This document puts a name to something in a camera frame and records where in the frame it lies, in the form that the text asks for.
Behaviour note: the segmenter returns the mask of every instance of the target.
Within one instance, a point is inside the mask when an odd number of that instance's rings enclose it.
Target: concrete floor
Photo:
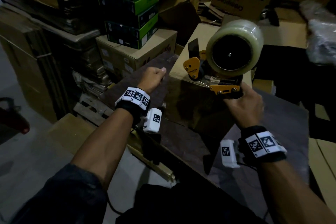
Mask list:
[[[0,46],[1,97],[13,98],[15,105],[21,107],[21,115],[30,123],[30,132],[12,137],[12,131],[10,139],[6,138],[9,133],[0,128],[0,223],[5,223],[43,187],[48,178],[71,160],[72,154],[45,139],[44,134],[52,124],[28,106]],[[6,105],[0,103],[0,107],[6,108]],[[125,150],[108,189],[114,208],[121,212],[131,208],[135,192],[145,183],[172,186]],[[117,217],[107,206],[103,223],[115,223]]]

